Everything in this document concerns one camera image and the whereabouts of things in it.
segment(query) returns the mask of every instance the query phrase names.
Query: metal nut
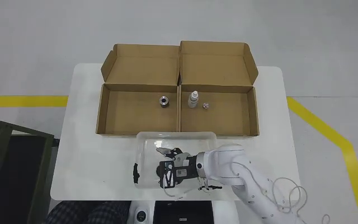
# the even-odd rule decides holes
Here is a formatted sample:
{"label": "metal nut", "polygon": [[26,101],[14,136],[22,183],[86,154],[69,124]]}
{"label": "metal nut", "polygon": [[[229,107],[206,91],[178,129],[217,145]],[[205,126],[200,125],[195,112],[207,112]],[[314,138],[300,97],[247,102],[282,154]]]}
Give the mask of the metal nut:
{"label": "metal nut", "polygon": [[202,104],[202,108],[204,108],[205,110],[207,110],[209,108],[209,104],[207,102]]}
{"label": "metal nut", "polygon": [[169,99],[166,96],[162,96],[161,98],[159,98],[159,103],[162,108],[169,107]]}

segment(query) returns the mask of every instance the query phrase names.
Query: bottle cap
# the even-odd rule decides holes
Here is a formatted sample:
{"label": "bottle cap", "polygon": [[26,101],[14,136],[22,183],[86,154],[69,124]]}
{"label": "bottle cap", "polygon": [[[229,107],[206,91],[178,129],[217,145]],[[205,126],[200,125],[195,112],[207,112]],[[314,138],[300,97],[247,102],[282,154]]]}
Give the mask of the bottle cap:
{"label": "bottle cap", "polygon": [[199,97],[199,94],[197,93],[197,91],[194,91],[191,93],[191,98],[197,99],[198,97]]}

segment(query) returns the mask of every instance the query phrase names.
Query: plaid fabric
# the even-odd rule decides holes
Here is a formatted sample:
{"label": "plaid fabric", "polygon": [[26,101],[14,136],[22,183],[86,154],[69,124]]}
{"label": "plaid fabric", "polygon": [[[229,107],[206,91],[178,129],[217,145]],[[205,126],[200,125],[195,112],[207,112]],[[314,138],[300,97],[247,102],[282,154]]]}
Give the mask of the plaid fabric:
{"label": "plaid fabric", "polygon": [[59,203],[44,224],[125,224],[131,201],[76,201]]}

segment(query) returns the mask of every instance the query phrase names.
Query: black panel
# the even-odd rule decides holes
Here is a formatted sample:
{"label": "black panel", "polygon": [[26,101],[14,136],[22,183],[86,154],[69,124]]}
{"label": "black panel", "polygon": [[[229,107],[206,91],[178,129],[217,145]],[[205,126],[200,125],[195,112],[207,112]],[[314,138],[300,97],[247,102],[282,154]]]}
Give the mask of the black panel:
{"label": "black panel", "polygon": [[211,201],[156,201],[153,224],[214,224]]}
{"label": "black panel", "polygon": [[46,138],[12,136],[0,169],[0,223],[26,223]]}

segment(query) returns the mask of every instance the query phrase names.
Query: small bottle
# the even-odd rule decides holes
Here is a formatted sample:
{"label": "small bottle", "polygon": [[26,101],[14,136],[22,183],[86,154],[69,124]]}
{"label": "small bottle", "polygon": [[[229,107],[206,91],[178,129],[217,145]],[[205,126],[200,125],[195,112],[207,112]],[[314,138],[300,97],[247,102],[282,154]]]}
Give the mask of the small bottle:
{"label": "small bottle", "polygon": [[189,96],[188,106],[190,108],[194,108],[194,107],[196,107],[196,104],[198,101],[199,101],[199,94],[197,93],[197,91],[194,91]]}

